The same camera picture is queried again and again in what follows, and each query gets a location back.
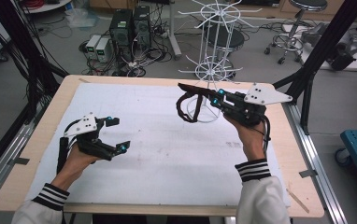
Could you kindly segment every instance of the gray floor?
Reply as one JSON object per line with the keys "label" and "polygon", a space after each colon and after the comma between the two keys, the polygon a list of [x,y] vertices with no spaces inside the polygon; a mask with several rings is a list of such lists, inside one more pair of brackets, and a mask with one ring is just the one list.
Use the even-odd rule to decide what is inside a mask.
{"label": "gray floor", "polygon": [[[58,21],[63,16],[62,10],[54,10],[38,14],[34,16],[34,20],[37,25],[42,26],[40,22]],[[83,54],[79,52],[79,44],[88,40],[91,34],[102,34],[108,29],[109,20],[103,18],[92,28],[70,30],[64,27],[65,21],[54,23],[53,33],[41,36],[41,40],[64,69],[70,74],[81,74],[87,66]],[[191,20],[192,18],[177,18],[176,28]],[[262,25],[272,21],[248,19],[248,22]],[[188,22],[183,28],[192,28],[194,25],[196,23]],[[180,31],[199,33],[194,29]],[[292,55],[287,57],[285,64],[277,64],[282,53],[279,49],[272,49],[270,55],[264,55],[264,48],[273,35],[274,32],[266,30],[260,30],[256,34],[249,33],[250,40],[230,57],[236,67],[243,67],[236,73],[235,81],[274,83],[300,68],[300,64],[293,61]],[[194,64],[189,62],[185,55],[197,60],[200,36],[177,35],[177,40],[183,57],[178,61],[154,63],[146,67],[145,77],[194,79],[194,75],[181,74],[178,70],[194,69]],[[25,106],[25,90],[26,83],[13,62],[0,62],[0,139]],[[355,167],[341,168],[334,160],[335,151],[343,147],[339,134],[347,129],[357,129],[357,72],[320,70],[314,80],[309,131],[336,197],[348,223],[351,224],[357,223],[357,170]],[[9,223],[11,216],[12,213],[0,212],[0,223]],[[76,223],[83,223],[81,219],[77,218]],[[85,219],[89,220],[89,216],[84,215],[83,220]],[[325,215],[321,218],[295,218],[294,223],[326,224],[330,223],[330,220]]]}

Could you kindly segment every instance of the striped sleeve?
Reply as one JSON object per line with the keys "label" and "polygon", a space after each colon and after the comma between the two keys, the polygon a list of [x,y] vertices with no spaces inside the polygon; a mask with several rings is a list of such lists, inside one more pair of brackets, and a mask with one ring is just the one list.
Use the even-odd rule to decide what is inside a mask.
{"label": "striped sleeve", "polygon": [[62,211],[69,194],[69,192],[56,188],[52,184],[45,184],[44,188],[33,201],[50,209]]}
{"label": "striped sleeve", "polygon": [[271,176],[266,159],[247,161],[235,166],[242,182]]}

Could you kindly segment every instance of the sleeve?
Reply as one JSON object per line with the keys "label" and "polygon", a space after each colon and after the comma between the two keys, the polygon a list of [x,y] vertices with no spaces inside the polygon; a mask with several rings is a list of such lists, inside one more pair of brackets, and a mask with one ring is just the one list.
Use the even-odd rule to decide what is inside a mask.
{"label": "sleeve", "polygon": [[271,176],[266,159],[244,162],[235,168],[243,186],[236,223],[290,224],[280,181]]}
{"label": "sleeve", "polygon": [[21,205],[11,223],[60,224],[63,218],[63,206],[68,195],[67,191],[45,184],[38,196]]}

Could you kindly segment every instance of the wire stand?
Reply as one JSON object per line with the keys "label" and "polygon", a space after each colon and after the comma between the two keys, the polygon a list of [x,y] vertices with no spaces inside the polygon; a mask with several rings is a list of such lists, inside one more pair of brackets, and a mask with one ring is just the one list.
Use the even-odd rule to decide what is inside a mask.
{"label": "wire stand", "polygon": [[[208,5],[197,2],[195,0],[193,0],[193,2],[202,6],[200,11],[195,11],[195,12],[179,11],[178,13],[183,15],[200,14],[204,18],[204,21],[202,23],[200,23],[198,26],[195,26],[195,28],[202,27],[202,40],[201,40],[201,48],[199,52],[199,61],[197,63],[196,61],[192,60],[190,57],[186,56],[190,62],[196,64],[196,67],[194,71],[193,70],[192,71],[179,70],[179,71],[181,73],[195,73],[200,81],[207,82],[208,89],[210,87],[210,83],[213,83],[214,89],[217,90],[216,82],[231,81],[229,79],[230,74],[233,74],[235,71],[239,71],[243,68],[241,67],[235,69],[227,59],[227,56],[229,54],[228,49],[231,43],[235,22],[242,21],[245,24],[247,24],[249,27],[256,28],[256,26],[253,26],[247,23],[246,21],[241,20],[240,12],[258,12],[260,11],[260,9],[238,10],[237,8],[235,8],[235,5],[239,4],[240,1],[232,5],[220,4],[217,2],[217,0],[215,4],[208,4]],[[214,42],[211,43],[211,41],[209,42],[208,40],[209,40],[210,28],[212,26],[217,26],[217,30],[216,30]],[[226,29],[228,34],[226,38],[226,42],[223,43],[223,45],[225,45],[225,48],[223,48],[223,50],[221,50],[221,43],[218,42],[220,28]],[[211,55],[210,55],[210,50],[208,50],[209,47],[212,47]],[[193,103],[195,100],[196,99],[193,98],[187,104],[187,112],[191,117],[193,117],[193,113],[195,111],[196,104]],[[204,98],[198,117],[198,120],[204,123],[214,121],[220,116],[220,110],[219,109],[216,110],[215,107],[209,106],[210,104],[207,104],[207,101],[208,99]]]}

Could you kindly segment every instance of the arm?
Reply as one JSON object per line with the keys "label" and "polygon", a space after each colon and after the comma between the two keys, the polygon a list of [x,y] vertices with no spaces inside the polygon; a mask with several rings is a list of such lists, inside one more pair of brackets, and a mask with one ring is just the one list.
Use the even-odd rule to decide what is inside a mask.
{"label": "arm", "polygon": [[74,144],[62,171],[50,184],[45,184],[32,201],[21,205],[13,216],[12,224],[61,223],[63,206],[69,195],[68,188],[82,175],[89,164],[97,160],[99,160],[97,157],[80,152],[77,144]]}
{"label": "arm", "polygon": [[283,202],[282,188],[277,177],[271,176],[263,151],[264,126],[248,129],[225,117],[237,129],[243,143],[247,162],[235,166],[242,179],[242,192],[236,210],[236,223],[268,224],[290,223]]}

